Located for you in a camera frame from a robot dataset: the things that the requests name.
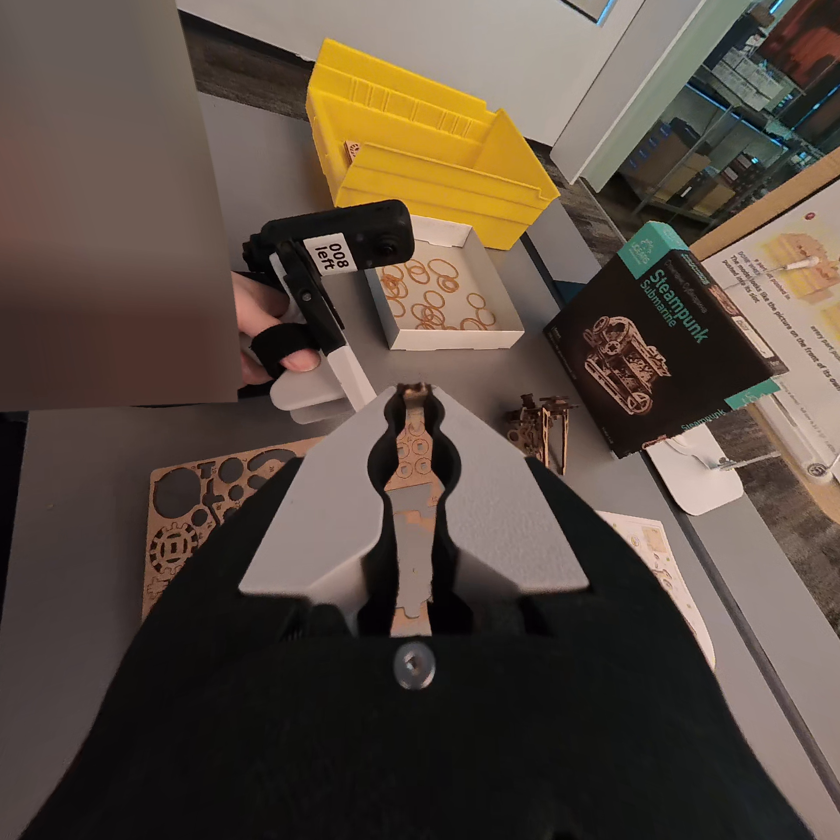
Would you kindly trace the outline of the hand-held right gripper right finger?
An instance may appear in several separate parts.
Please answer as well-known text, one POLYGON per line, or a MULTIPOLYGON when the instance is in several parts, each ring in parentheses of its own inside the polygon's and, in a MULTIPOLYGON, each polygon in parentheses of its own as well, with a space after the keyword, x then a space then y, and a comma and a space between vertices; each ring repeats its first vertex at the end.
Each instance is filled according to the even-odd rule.
POLYGON ((429 623, 467 634, 522 597, 583 592, 589 580, 527 458, 442 388, 429 388, 438 500, 429 623))

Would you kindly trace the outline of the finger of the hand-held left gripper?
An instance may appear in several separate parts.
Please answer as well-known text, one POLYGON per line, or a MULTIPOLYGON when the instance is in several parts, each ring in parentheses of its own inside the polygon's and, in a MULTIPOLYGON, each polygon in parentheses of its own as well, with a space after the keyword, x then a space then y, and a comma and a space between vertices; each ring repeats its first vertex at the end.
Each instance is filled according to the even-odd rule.
POLYGON ((376 399, 376 390, 350 346, 327 353, 325 359, 356 413, 376 399))

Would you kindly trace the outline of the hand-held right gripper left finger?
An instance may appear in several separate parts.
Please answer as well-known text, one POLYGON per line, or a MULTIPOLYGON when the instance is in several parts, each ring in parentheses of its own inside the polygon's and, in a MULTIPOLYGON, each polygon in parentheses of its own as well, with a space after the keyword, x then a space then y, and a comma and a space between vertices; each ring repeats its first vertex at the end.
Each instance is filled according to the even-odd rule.
POLYGON ((303 458, 239 584, 337 606, 361 634, 389 634, 399 585, 392 504, 403 394, 389 386, 303 458))

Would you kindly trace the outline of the dark wooden model assembly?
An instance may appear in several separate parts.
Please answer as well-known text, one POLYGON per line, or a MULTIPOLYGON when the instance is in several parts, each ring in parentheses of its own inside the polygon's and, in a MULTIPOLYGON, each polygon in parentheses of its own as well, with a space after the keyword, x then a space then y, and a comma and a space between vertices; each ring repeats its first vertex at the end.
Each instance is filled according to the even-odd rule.
POLYGON ((564 476, 568 464, 571 411, 578 406, 568 397, 521 395, 521 406, 506 413, 507 440, 527 457, 564 476))

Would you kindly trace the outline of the person's left hand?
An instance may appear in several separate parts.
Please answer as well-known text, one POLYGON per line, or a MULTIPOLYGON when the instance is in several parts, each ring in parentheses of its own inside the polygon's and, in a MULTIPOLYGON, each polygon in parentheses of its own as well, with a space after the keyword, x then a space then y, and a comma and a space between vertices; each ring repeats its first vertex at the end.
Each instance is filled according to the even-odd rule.
POLYGON ((304 373, 316 369, 321 356, 308 332, 299 324, 284 324, 289 297, 253 278, 231 273, 238 332, 250 340, 240 352, 242 385, 263 385, 282 371, 304 373))

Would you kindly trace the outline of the pile of tan rubber bands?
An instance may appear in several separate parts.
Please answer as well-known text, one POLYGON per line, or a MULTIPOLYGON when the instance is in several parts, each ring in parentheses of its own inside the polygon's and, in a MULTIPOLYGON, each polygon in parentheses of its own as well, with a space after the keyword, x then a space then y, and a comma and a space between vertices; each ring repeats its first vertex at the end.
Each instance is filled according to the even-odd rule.
POLYGON ((400 329, 489 331, 497 315, 466 271, 439 257, 377 270, 385 300, 400 329))

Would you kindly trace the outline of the yellow plastic bin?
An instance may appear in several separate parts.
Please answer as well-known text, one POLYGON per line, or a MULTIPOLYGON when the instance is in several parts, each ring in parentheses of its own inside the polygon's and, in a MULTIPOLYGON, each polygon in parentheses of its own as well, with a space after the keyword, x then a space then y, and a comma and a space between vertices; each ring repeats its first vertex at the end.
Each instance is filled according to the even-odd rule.
POLYGON ((326 38, 306 110, 337 207, 402 201, 508 250, 560 195, 503 109, 326 38), (352 165, 345 140, 362 144, 352 165))

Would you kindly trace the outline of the white cardboard tray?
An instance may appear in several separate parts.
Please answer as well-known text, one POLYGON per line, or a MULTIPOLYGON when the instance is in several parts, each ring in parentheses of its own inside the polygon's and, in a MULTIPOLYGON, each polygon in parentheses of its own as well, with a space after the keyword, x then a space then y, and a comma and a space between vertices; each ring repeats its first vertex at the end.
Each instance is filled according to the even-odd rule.
POLYGON ((374 306, 391 350, 506 350, 524 335, 517 310, 504 287, 497 268, 471 226, 431 217, 411 216, 415 249, 413 257, 396 258, 395 266, 411 259, 425 262, 439 257, 467 272, 498 318, 499 328, 489 331, 431 331, 400 329, 391 315, 377 270, 368 269, 365 276, 374 306))

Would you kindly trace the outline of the white instruction booklet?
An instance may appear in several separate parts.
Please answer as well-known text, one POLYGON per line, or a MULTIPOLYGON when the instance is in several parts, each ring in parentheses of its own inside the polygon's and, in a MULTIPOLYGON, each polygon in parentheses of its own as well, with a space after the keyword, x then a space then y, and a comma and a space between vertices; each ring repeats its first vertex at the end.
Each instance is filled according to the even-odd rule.
POLYGON ((716 667, 715 650, 707 626, 697 609, 670 548, 661 521, 637 518, 608 511, 597 511, 629 544, 658 579, 661 587, 669 594, 673 603, 688 624, 709 667, 716 667))

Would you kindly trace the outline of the laser-cut wooden part sheet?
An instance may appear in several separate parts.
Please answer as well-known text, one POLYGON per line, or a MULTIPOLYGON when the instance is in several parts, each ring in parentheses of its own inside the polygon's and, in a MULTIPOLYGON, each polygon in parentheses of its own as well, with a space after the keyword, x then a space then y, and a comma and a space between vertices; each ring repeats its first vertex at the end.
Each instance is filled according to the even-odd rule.
POLYGON ((215 528, 320 437, 201 458, 150 476, 141 618, 215 528))

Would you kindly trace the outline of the black and teal kit box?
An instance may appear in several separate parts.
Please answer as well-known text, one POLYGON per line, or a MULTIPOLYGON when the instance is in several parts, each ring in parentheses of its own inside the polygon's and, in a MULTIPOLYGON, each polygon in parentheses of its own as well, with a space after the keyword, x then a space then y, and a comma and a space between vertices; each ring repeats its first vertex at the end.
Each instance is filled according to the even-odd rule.
POLYGON ((778 392, 789 370, 658 222, 627 241, 544 332, 617 458, 778 392))

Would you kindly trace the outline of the wood-framed instruction board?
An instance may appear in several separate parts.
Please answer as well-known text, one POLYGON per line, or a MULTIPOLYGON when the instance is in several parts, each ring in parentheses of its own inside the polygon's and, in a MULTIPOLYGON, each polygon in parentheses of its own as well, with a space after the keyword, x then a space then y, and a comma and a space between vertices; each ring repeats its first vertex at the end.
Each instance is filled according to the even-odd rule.
POLYGON ((751 408, 815 499, 838 501, 839 151, 691 246, 787 372, 751 408))

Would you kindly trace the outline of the storage shelves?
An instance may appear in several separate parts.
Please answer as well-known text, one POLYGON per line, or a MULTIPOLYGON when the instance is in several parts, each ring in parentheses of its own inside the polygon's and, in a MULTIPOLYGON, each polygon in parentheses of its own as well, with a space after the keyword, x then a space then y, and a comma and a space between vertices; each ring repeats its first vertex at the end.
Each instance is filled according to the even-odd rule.
POLYGON ((757 2, 618 169, 632 215, 722 223, 838 148, 839 2, 757 2))

